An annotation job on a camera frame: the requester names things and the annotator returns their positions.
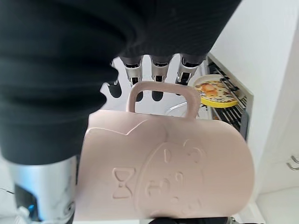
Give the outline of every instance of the cabinet drawer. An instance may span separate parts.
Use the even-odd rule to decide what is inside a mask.
[[[272,192],[291,187],[299,187],[299,170],[291,170],[287,162],[295,168],[299,167],[291,159],[285,162],[273,163],[265,177],[261,193]]]

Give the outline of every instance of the robotic hand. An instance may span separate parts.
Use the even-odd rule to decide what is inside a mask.
[[[148,54],[163,82],[181,53],[176,82],[187,85],[239,2],[0,1],[0,146],[28,223],[72,223],[88,116],[103,83],[120,95],[110,62],[120,56],[133,85]]]

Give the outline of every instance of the yellow plate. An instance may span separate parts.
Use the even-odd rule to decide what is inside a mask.
[[[231,91],[220,81],[221,78],[222,75],[206,75],[194,82],[194,88],[199,92],[202,104],[215,108],[238,104]]]

